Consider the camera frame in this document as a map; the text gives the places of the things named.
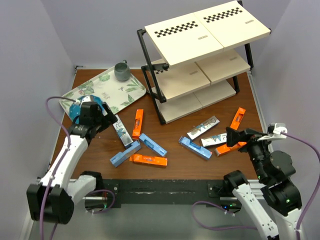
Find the silver toothpaste box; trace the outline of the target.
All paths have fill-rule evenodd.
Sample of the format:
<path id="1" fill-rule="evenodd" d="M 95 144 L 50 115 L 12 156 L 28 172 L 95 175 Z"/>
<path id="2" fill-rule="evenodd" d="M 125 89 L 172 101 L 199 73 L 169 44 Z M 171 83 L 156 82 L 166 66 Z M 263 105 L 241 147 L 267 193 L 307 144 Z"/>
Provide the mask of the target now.
<path id="1" fill-rule="evenodd" d="M 122 144 L 124 145 L 124 147 L 128 149 L 134 141 L 129 135 L 122 121 L 119 119 L 116 123 L 113 124 L 113 127 L 116 131 L 117 136 L 119 137 Z"/>
<path id="2" fill-rule="evenodd" d="M 212 147 L 215 145 L 225 144 L 227 142 L 227 133 L 205 137 L 200 141 L 203 147 Z"/>
<path id="3" fill-rule="evenodd" d="M 202 122 L 201 124 L 195 126 L 191 131 L 187 133 L 187 135 L 191 140 L 194 140 L 195 138 L 199 137 L 200 135 L 204 134 L 211 128 L 218 125 L 219 123 L 220 123 L 220 120 L 215 116 L 212 116 L 209 119 Z"/>

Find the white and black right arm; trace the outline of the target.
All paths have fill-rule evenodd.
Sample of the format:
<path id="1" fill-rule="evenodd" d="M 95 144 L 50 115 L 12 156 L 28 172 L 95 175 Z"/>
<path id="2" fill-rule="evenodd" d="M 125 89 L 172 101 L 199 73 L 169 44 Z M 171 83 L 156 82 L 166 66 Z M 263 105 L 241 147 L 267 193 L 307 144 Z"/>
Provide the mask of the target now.
<path id="1" fill-rule="evenodd" d="M 223 192 L 240 201 L 264 240 L 306 239 L 299 222 L 302 215 L 301 194 L 290 179 L 296 173 L 292 158 L 280 150 L 269 151 L 269 144 L 274 140 L 286 139 L 287 132 L 283 123 L 271 124 L 266 133 L 251 128 L 243 131 L 226 128 L 228 147 L 244 143 L 239 152 L 248 153 L 258 181 L 263 185 L 260 189 L 262 196 L 274 219 L 270 218 L 258 202 L 249 181 L 241 171 L 236 170 L 223 177 Z"/>

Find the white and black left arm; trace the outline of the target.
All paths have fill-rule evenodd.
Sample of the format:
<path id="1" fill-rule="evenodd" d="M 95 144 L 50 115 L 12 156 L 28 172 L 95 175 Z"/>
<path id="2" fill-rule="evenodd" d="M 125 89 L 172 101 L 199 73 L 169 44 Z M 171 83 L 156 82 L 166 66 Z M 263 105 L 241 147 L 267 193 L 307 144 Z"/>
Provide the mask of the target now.
<path id="1" fill-rule="evenodd" d="M 26 191 L 32 220 L 65 225 L 83 197 L 89 194 L 99 196 L 104 191 L 99 172 L 84 171 L 74 181 L 71 181 L 71 176 L 92 139 L 116 121 L 106 102 L 83 101 L 80 104 L 79 115 L 67 129 L 53 166 L 39 182 L 30 184 Z"/>

